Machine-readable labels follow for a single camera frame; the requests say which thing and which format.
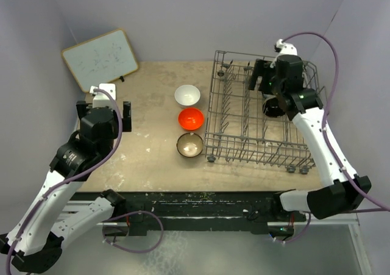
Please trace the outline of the orange bowl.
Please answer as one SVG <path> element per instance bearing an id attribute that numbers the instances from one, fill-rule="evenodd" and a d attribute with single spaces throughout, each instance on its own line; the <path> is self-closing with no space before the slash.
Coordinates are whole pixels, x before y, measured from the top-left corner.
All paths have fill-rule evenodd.
<path id="1" fill-rule="evenodd" d="M 179 113 L 178 122 L 185 130 L 198 130 L 204 123 L 204 114 L 197 108 L 186 108 Z"/>

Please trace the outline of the black glossy bowl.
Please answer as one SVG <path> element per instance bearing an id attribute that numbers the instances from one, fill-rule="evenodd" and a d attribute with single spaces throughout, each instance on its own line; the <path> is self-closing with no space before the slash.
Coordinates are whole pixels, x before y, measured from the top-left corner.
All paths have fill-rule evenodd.
<path id="1" fill-rule="evenodd" d="M 279 107 L 276 98 L 268 98 L 263 103 L 263 114 L 270 118 L 278 118 L 285 115 L 285 112 Z"/>

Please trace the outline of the white bowl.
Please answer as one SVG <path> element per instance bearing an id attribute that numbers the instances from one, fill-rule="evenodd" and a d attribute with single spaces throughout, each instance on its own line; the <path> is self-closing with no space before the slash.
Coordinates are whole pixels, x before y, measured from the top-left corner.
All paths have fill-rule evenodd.
<path id="1" fill-rule="evenodd" d="M 181 85 L 174 92 L 174 99 L 182 107 L 195 106 L 200 101 L 200 90 L 194 85 Z"/>

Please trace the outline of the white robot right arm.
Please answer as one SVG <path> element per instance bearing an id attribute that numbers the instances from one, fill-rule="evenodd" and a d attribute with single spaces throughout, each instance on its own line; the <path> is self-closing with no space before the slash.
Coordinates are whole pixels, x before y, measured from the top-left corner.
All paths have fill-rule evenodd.
<path id="1" fill-rule="evenodd" d="M 249 88 L 272 95 L 278 107 L 296 126 L 318 168 L 322 188 L 311 191 L 289 190 L 279 193 L 271 214 L 284 221 L 293 211 L 310 212 L 317 219 L 356 210 L 371 189 L 367 176 L 359 176 L 345 158 L 329 125 L 316 90 L 307 88 L 304 63 L 297 55 L 280 55 L 274 62 L 256 60 Z"/>

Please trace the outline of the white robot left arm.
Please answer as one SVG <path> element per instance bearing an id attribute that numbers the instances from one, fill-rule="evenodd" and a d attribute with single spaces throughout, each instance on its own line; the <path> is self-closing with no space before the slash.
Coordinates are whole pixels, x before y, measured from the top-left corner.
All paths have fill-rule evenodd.
<path id="1" fill-rule="evenodd" d="M 117 107 L 77 104 L 80 127 L 59 147 L 43 186 L 21 221 L 1 235 L 1 253 L 7 256 L 6 273 L 42 274 L 58 261 L 67 245 L 95 224 L 125 215 L 125 199 L 105 190 L 85 209 L 59 221 L 59 215 L 90 174 L 117 150 L 122 133 L 132 129 L 131 103 Z"/>

